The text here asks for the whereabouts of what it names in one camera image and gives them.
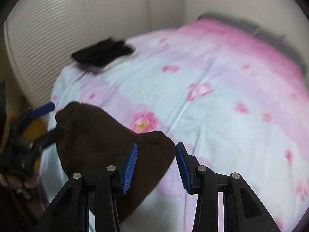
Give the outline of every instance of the black handheld tool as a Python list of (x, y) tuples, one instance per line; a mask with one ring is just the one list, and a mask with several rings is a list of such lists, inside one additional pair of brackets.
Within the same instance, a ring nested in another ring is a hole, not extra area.
[(0, 154), (0, 169), (2, 173), (17, 176), (21, 179), (34, 176), (34, 164), (43, 149), (60, 140), (64, 132), (55, 128), (39, 138), (25, 144), (21, 135), (35, 119), (53, 111), (54, 103), (45, 104), (39, 108), (31, 108), (18, 116), (10, 125), (8, 142)]
[(214, 173), (176, 145), (176, 160), (184, 189), (198, 194), (193, 232), (218, 231), (218, 192), (223, 192), (225, 232), (280, 232), (275, 221), (239, 173)]
[(110, 165), (91, 176), (73, 174), (50, 203), (34, 232), (89, 232), (90, 192), (95, 192), (95, 231), (120, 232), (116, 195), (129, 189), (137, 155), (137, 145), (131, 143), (118, 167)]

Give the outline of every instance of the floral bedspread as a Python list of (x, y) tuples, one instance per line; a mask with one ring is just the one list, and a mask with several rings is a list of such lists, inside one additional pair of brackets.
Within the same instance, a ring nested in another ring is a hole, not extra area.
[[(51, 96), (56, 110), (80, 101), (137, 133), (163, 131), (216, 173), (239, 172), (280, 230), (291, 232), (309, 206), (309, 96), (297, 65), (210, 19), (128, 43), (139, 56), (106, 73), (66, 66)], [(55, 124), (51, 114), (49, 128)], [(40, 174), (52, 201), (67, 180), (55, 146)], [(174, 161), (122, 231), (192, 231), (196, 201)], [(219, 203), (223, 231), (222, 195)]]

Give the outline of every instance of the yellow object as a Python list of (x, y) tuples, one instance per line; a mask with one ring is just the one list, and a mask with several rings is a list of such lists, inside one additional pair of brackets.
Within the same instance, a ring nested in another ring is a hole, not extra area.
[[(35, 138), (38, 138), (39, 136), (41, 136), (42, 134), (46, 132), (47, 132), (47, 128), (46, 128), (45, 123), (40, 119), (36, 119), (24, 131), (21, 137), (25, 143), (28, 143), (29, 141), (34, 140)], [(34, 166), (34, 170), (36, 173), (39, 172), (39, 168), (40, 168), (40, 159), (37, 160)]]

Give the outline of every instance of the brown cloth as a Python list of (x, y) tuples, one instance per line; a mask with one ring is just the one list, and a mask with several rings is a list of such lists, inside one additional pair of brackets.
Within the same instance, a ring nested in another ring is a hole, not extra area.
[(71, 102), (56, 114), (56, 121), (65, 131), (57, 151), (68, 177), (76, 172), (89, 175), (105, 170), (125, 154), (131, 142), (137, 144), (138, 158), (130, 189), (117, 198), (120, 222), (155, 188), (175, 157), (175, 144), (164, 133), (136, 134), (99, 107)]

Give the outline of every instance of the blue handle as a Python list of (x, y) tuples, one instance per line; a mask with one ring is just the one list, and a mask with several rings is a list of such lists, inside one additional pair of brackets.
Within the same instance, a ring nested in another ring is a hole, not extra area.
[(39, 108), (35, 108), (31, 112), (30, 118), (33, 119), (33, 120), (38, 119), (38, 118), (44, 116), (45, 114), (52, 112), (53, 110), (55, 110), (55, 104), (53, 102), (47, 103), (45, 105), (42, 105)]

